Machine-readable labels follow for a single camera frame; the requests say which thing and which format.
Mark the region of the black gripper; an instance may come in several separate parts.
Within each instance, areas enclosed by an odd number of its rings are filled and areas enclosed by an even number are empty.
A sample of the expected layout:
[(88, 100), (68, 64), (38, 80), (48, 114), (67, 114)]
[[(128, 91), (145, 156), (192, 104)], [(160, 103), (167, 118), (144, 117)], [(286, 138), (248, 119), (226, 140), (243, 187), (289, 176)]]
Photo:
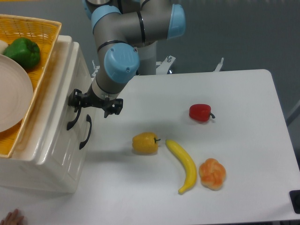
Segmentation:
[(74, 112), (86, 107), (100, 108), (104, 110), (104, 118), (107, 118), (112, 114), (120, 114), (123, 108), (123, 99), (116, 98), (111, 100), (109, 97), (101, 99), (93, 92), (93, 90), (82, 93), (81, 90), (74, 89), (68, 97), (67, 105), (73, 107)]

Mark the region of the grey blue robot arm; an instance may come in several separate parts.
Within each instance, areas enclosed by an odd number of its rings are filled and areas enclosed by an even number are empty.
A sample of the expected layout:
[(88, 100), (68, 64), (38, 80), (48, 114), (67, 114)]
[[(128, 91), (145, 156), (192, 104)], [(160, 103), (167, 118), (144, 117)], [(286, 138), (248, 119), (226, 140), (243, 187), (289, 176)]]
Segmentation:
[(79, 114), (82, 108), (104, 110), (104, 116), (118, 115), (123, 100), (118, 99), (140, 66), (138, 48), (158, 40), (177, 38), (186, 30), (184, 9), (168, 0), (141, 0), (139, 9), (123, 13), (120, 3), (111, 0), (84, 0), (91, 20), (100, 70), (88, 91), (73, 90), (68, 105)]

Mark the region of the person's hand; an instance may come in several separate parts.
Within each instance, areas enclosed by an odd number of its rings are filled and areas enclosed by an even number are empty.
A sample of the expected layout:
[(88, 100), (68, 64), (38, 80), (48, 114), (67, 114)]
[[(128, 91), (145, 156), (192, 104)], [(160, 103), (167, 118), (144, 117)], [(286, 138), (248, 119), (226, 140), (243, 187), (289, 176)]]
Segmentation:
[(19, 210), (15, 209), (1, 220), (0, 225), (23, 225), (23, 220), (24, 216), (19, 215)]

